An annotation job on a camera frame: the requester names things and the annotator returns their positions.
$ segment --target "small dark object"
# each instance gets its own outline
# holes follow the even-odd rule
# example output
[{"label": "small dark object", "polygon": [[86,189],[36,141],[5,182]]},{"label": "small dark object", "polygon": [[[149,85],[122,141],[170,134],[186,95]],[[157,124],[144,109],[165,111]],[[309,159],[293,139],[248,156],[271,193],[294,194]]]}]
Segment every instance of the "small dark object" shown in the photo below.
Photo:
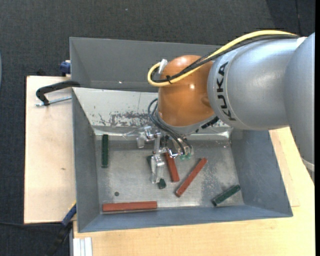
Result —
[{"label": "small dark object", "polygon": [[227,198],[237,193],[239,190],[240,190],[240,186],[234,185],[231,188],[229,188],[227,191],[223,192],[222,194],[218,195],[216,198],[212,199],[211,202],[213,203],[214,206],[217,206]]},{"label": "small dark object", "polygon": [[102,149],[101,149],[101,167],[108,167],[108,135],[102,135]]},{"label": "small dark object", "polygon": [[165,180],[163,178],[160,179],[159,183],[158,183],[158,187],[159,189],[164,189],[167,186]]}]

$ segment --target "wooden table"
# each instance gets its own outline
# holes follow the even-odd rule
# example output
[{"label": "wooden table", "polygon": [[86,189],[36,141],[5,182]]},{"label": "wooden table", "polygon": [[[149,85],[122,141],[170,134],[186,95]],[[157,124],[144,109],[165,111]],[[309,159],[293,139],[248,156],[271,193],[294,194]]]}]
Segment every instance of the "wooden table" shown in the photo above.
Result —
[{"label": "wooden table", "polygon": [[[34,107],[39,87],[65,79],[27,78],[26,224],[61,221],[75,199],[71,103]],[[49,97],[68,93],[54,92]],[[74,222],[73,236],[91,237],[93,256],[315,255],[315,186],[290,129],[271,130],[270,137],[293,217],[90,233],[78,233]]]}]

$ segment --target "cable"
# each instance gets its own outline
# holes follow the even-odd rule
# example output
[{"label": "cable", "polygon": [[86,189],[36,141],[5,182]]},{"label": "cable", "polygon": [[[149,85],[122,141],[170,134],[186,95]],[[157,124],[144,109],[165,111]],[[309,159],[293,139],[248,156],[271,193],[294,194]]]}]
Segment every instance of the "cable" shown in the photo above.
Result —
[{"label": "cable", "polygon": [[55,232],[40,229],[45,227],[57,227],[59,226],[59,223],[42,223],[42,224],[18,224],[18,223],[10,223],[10,222],[3,222],[0,221],[0,226],[9,226],[17,229],[21,229],[28,232],[42,232],[42,233],[48,233],[48,234],[56,234]]},{"label": "cable", "polygon": [[[156,109],[158,107],[158,98],[155,98],[148,106],[148,116],[150,118],[150,120],[161,130],[165,131],[166,133],[168,133],[179,145],[179,147],[182,150],[183,155],[186,154],[186,151],[183,147],[183,145],[181,144],[181,142],[179,141],[179,139],[181,141],[183,141],[190,149],[192,149],[191,144],[187,141],[187,139],[183,138],[182,136],[180,136],[178,133],[176,133],[175,131],[173,131],[172,129],[170,129],[169,127],[166,127],[164,124],[162,124],[159,120],[157,120],[157,118],[154,116]],[[151,112],[151,106],[155,103],[155,107],[153,109],[153,111]]]},{"label": "cable", "polygon": [[56,251],[59,249],[59,247],[65,242],[67,239],[72,227],[73,223],[71,221],[72,217],[76,214],[77,212],[77,205],[76,202],[73,203],[73,206],[71,209],[68,211],[66,216],[63,218],[60,226],[60,230],[53,242],[53,244],[50,246],[50,248],[47,250],[44,256],[53,256]]},{"label": "cable", "polygon": [[288,38],[298,38],[296,34],[283,32],[283,31],[277,31],[277,30],[262,30],[262,31],[256,31],[249,34],[245,34],[229,43],[221,47],[220,49],[207,54],[206,56],[201,57],[200,59],[196,60],[191,65],[184,68],[179,73],[168,76],[166,79],[159,79],[154,80],[152,79],[153,74],[156,72],[156,70],[160,66],[160,62],[155,64],[148,72],[147,74],[147,80],[149,84],[156,86],[156,87],[163,87],[163,86],[169,86],[171,84],[174,84],[181,79],[189,76],[193,72],[197,71],[203,64],[212,61],[221,55],[224,55],[236,48],[242,47],[247,44],[251,44],[256,41],[260,40],[267,40],[267,39],[288,39]]},{"label": "cable", "polygon": [[204,125],[201,126],[202,129],[205,129],[209,126],[213,126],[214,124],[216,124],[219,121],[219,117],[215,117],[214,119],[212,119],[211,121],[205,123]]}]

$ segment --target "red wooden block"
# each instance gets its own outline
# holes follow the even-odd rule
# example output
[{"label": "red wooden block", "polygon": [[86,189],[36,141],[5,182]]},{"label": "red wooden block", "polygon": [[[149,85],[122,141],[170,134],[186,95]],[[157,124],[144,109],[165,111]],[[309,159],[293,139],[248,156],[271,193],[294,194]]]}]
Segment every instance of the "red wooden block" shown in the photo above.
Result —
[{"label": "red wooden block", "polygon": [[166,164],[168,166],[168,170],[169,170],[171,181],[172,182],[180,181],[175,160],[172,157],[170,157],[168,153],[164,153],[164,157],[165,157],[165,160],[166,160]]},{"label": "red wooden block", "polygon": [[190,183],[194,180],[194,178],[197,176],[197,174],[201,171],[201,169],[205,166],[207,162],[208,160],[206,158],[202,158],[200,160],[200,162],[196,165],[196,167],[192,170],[189,176],[185,179],[185,181],[181,184],[181,186],[175,192],[175,195],[177,197],[180,197],[186,191]]},{"label": "red wooden block", "polygon": [[104,203],[103,212],[150,210],[158,207],[157,201]]}]

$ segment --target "yellow cable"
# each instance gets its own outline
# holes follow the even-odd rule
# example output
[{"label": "yellow cable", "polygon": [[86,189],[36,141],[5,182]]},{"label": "yellow cable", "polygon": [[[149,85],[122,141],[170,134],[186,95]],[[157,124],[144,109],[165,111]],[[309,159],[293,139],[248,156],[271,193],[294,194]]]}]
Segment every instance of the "yellow cable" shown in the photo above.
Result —
[{"label": "yellow cable", "polygon": [[[204,60],[211,58],[231,47],[233,47],[236,44],[241,43],[242,41],[245,41],[247,39],[251,39],[251,38],[255,38],[255,37],[260,37],[260,36],[268,36],[268,35],[293,35],[295,36],[295,34],[293,33],[289,33],[289,32],[283,32],[283,31],[278,31],[278,30],[261,30],[261,31],[256,31],[256,32],[252,32],[249,34],[245,34],[243,36],[238,37],[237,39],[227,43],[226,45],[222,46],[220,49],[216,50],[215,52],[213,52],[211,55],[209,55],[208,57],[206,57]],[[188,72],[186,72],[185,74],[182,74],[181,76],[174,78],[172,80],[170,80],[170,82],[165,81],[165,82],[154,82],[152,80],[152,73],[154,72],[155,69],[157,69],[160,66],[160,62],[158,62],[157,64],[155,64],[154,66],[152,66],[147,74],[147,80],[148,83],[152,86],[156,86],[156,87],[163,87],[163,86],[169,86],[171,84],[174,84],[178,81],[180,81],[181,79],[189,76],[190,74],[192,74],[193,72],[197,71],[199,68],[201,68],[201,66],[192,69]]]}]

